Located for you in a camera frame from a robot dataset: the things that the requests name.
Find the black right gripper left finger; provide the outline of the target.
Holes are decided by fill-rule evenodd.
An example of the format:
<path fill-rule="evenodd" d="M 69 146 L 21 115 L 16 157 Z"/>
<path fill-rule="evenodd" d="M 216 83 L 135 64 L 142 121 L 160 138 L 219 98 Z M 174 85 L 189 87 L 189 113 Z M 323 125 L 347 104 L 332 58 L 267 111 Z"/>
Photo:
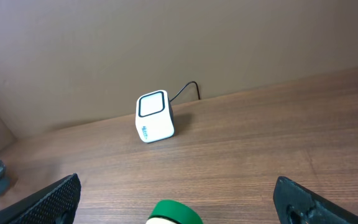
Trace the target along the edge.
<path fill-rule="evenodd" d="M 76 173 L 0 211 L 0 224 L 73 224 L 80 202 Z"/>

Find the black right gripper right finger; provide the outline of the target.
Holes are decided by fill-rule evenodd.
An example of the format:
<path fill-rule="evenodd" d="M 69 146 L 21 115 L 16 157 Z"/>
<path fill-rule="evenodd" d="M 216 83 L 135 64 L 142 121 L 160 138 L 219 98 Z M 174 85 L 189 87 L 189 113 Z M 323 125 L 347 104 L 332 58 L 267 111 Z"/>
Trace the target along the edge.
<path fill-rule="evenodd" d="M 358 224 L 357 215 L 288 177 L 278 177 L 273 202 L 281 224 Z"/>

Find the green lid jar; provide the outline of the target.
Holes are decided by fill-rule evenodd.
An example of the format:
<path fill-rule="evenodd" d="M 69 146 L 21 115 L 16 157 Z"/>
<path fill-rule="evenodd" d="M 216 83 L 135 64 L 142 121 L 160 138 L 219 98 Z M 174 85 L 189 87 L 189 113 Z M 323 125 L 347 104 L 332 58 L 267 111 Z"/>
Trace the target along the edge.
<path fill-rule="evenodd" d="M 190 207 L 174 200 L 159 201 L 145 224 L 203 224 Z"/>

